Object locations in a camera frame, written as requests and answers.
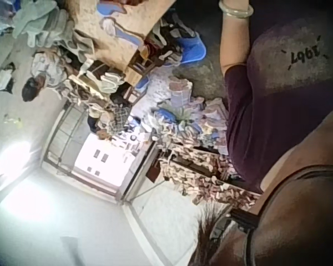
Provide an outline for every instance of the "person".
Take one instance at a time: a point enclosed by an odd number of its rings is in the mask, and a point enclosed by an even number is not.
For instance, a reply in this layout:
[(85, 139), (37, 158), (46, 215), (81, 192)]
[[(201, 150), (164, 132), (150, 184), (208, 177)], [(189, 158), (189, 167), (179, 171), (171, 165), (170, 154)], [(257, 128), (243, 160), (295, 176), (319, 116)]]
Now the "person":
[(31, 76), (22, 89), (22, 99), (33, 101), (44, 88), (53, 90), (63, 86), (74, 69), (64, 59), (59, 48), (42, 48), (34, 54)]
[[(220, 64), (228, 89), (228, 150), (248, 190), (333, 166), (333, 1), (252, 1), (224, 14)], [(248, 11), (249, 0), (221, 7)]]

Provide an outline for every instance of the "black hair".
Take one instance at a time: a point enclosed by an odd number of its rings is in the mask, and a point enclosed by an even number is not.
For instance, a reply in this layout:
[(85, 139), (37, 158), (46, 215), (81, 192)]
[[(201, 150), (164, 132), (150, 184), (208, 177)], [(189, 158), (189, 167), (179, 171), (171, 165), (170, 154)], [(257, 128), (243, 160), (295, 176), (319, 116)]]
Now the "black hair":
[(29, 78), (22, 89), (22, 99), (23, 101), (32, 101), (39, 94), (38, 82), (34, 78)]

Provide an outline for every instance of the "bright light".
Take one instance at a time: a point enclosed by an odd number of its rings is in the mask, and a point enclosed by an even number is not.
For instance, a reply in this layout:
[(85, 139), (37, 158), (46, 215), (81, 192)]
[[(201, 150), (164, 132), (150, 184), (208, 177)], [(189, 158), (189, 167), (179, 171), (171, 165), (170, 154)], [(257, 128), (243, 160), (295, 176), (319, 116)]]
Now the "bright light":
[(9, 213), (28, 222), (44, 222), (53, 214), (49, 195), (29, 180), (21, 182), (2, 204)]
[(0, 175), (9, 178), (18, 177), (30, 158), (31, 146), (28, 142), (19, 142), (7, 148), (0, 155)]

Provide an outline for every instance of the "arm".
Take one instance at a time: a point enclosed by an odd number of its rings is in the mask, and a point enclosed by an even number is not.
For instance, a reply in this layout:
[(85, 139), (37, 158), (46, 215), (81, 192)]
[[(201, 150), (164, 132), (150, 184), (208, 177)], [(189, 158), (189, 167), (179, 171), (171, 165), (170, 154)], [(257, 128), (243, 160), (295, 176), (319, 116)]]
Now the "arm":
[[(223, 0), (230, 8), (247, 10), (249, 0)], [(220, 63), (223, 75), (233, 65), (246, 62), (249, 52), (248, 19), (239, 19), (224, 15)]]

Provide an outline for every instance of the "bracelet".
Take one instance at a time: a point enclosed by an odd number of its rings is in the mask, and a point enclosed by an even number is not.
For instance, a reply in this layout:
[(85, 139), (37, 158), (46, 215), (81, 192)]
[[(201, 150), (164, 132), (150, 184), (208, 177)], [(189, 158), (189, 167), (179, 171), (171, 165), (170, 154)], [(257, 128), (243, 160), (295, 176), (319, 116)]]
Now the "bracelet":
[(240, 10), (240, 9), (235, 9), (235, 8), (230, 8), (227, 5), (223, 3), (222, 0), (218, 3), (220, 9), (223, 11), (223, 13), (227, 16), (230, 17), (235, 17), (235, 18), (249, 18), (251, 15), (254, 13), (254, 9), (251, 5), (248, 5), (248, 10)]

